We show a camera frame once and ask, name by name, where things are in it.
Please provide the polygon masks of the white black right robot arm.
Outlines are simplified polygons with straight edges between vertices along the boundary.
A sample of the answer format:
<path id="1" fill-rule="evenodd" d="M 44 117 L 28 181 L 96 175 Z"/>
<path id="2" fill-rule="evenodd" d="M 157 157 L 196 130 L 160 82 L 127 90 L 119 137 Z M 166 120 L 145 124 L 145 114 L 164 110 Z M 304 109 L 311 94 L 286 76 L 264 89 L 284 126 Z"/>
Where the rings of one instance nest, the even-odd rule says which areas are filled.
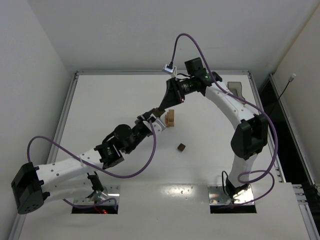
<path id="1" fill-rule="evenodd" d="M 164 66 L 163 71 L 171 78 L 166 81 L 166 91 L 158 110 L 164 112 L 183 103 L 186 95 L 200 92 L 227 117 L 235 130 L 230 142 L 234 160 L 225 180 L 224 193 L 232 198 L 249 186 L 247 177 L 239 180 L 238 176 L 251 172 L 257 155 L 267 144 L 268 120 L 248 109 L 244 100 L 237 99 L 219 74 L 207 72 L 199 57 L 186 61 L 185 66 L 188 76 L 184 79 L 177 79 L 177 68 L 172 63 Z"/>

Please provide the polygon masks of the long light wood block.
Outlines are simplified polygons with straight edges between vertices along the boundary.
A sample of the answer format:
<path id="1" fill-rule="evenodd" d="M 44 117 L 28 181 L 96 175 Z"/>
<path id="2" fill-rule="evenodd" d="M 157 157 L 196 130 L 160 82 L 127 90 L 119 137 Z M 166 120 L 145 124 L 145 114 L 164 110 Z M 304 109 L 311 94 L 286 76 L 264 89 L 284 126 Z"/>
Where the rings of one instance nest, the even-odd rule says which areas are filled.
<path id="1" fill-rule="evenodd" d="M 173 118 L 170 118 L 170 119 L 168 120 L 168 126 L 169 126 L 169 127 L 174 127 L 174 126 L 175 126 L 175 121 L 174 121 Z"/>
<path id="2" fill-rule="evenodd" d="M 166 125 L 167 128 L 170 127 L 169 120 L 167 118 L 165 118 L 165 125 Z"/>

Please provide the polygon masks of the smoky transparent plastic container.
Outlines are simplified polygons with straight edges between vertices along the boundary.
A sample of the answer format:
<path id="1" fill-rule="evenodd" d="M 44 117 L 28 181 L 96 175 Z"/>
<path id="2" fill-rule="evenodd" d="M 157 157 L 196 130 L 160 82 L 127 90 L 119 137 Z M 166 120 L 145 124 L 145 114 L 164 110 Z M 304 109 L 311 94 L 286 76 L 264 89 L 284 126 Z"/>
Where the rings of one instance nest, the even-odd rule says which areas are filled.
<path id="1" fill-rule="evenodd" d="M 244 97 L 243 97 L 243 91 L 242 91 L 242 83 L 241 82 L 238 82 L 238 81 L 229 81 L 228 83 L 227 83 L 227 88 L 229 89 L 229 91 L 233 94 L 233 95 L 235 95 L 235 96 L 237 96 L 237 97 L 239 97 L 239 98 L 241 98 L 241 99 L 245 99 Z"/>

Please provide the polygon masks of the dark wood notched block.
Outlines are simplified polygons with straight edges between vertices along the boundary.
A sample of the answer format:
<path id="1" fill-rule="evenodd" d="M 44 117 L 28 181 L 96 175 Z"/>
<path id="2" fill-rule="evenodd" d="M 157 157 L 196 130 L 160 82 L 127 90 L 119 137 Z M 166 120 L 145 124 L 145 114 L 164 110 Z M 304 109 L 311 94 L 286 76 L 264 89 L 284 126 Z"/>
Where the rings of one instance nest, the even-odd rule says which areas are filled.
<path id="1" fill-rule="evenodd" d="M 165 112 L 166 112 L 165 110 L 155 108 L 152 114 L 154 115 L 155 118 L 160 118 Z"/>

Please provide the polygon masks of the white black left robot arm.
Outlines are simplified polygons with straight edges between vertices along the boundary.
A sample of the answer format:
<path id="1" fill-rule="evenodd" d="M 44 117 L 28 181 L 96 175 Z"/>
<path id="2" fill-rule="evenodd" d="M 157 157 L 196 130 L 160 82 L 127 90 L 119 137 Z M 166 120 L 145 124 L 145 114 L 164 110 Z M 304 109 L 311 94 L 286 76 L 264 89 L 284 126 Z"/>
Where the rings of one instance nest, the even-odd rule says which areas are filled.
<path id="1" fill-rule="evenodd" d="M 164 130 L 161 119 L 138 119 L 134 127 L 126 124 L 118 125 L 100 145 L 75 155 L 59 145 L 70 157 L 57 163 L 34 165 L 27 156 L 11 182 L 11 188 L 20 215 L 26 215 L 42 207 L 44 204 L 70 198 L 85 198 L 87 203 L 72 204 L 77 209 L 96 208 L 104 204 L 113 204 L 116 208 L 118 200 L 108 195 L 107 188 L 101 183 L 98 172 L 117 179 L 129 179 L 139 175 L 151 163 L 157 146 L 157 134 Z M 130 154 L 146 138 L 153 137 L 151 156 L 147 163 L 135 173 L 119 175 L 107 169 L 121 163 L 123 154 Z"/>

